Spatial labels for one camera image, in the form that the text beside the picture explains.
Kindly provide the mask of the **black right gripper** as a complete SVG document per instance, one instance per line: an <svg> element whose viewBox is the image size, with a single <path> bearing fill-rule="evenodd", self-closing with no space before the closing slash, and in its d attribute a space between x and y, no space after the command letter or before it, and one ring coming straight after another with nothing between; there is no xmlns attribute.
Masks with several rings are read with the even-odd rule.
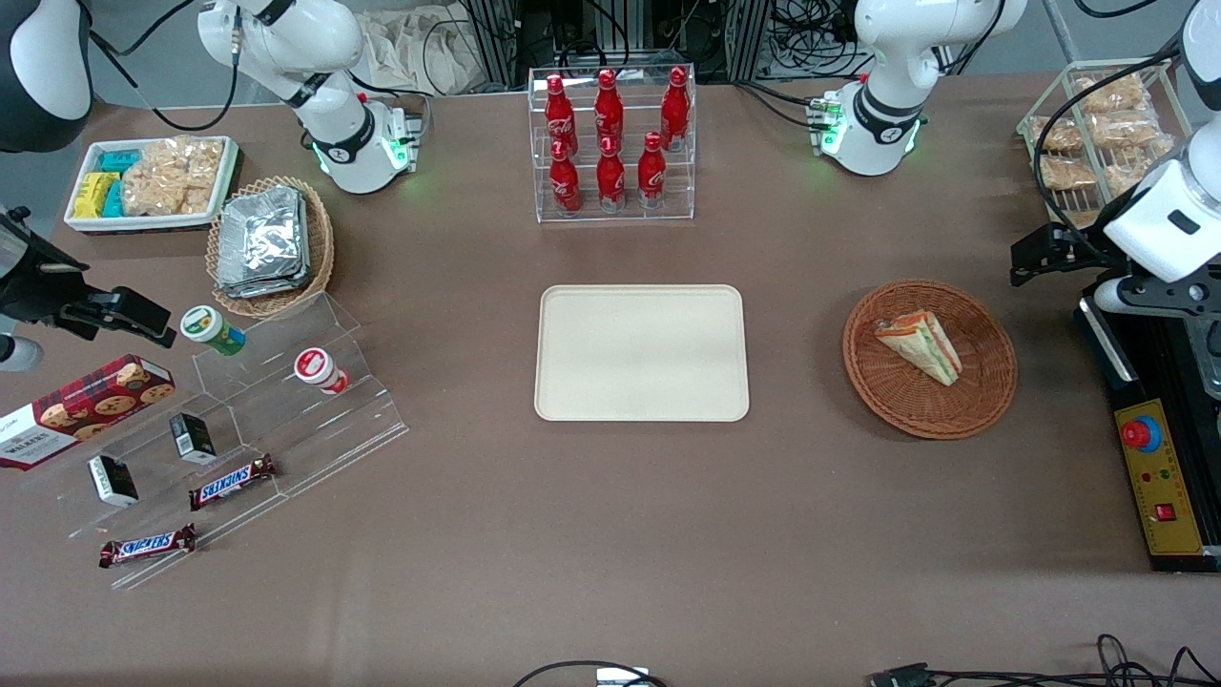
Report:
<svg viewBox="0 0 1221 687"><path fill-rule="evenodd" d="M158 347L175 347L177 332L171 327L170 310L132 288L96 293L96 317L84 308L96 292L83 278L89 265L35 236L24 222L29 216L28 210L2 212L2 316L26 325L61 327L83 340L94 340L101 327L129 332Z"/></svg>

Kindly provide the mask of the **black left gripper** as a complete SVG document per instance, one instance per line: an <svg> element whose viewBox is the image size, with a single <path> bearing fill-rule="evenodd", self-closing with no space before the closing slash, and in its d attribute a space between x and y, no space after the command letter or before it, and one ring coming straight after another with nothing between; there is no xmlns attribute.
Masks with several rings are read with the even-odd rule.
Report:
<svg viewBox="0 0 1221 687"><path fill-rule="evenodd" d="M1125 268L1125 253L1089 225L1076 229L1053 221L1046 229L1034 229L1012 244L1011 286L1021 287L1043 275L1068 273L1082 268Z"/></svg>

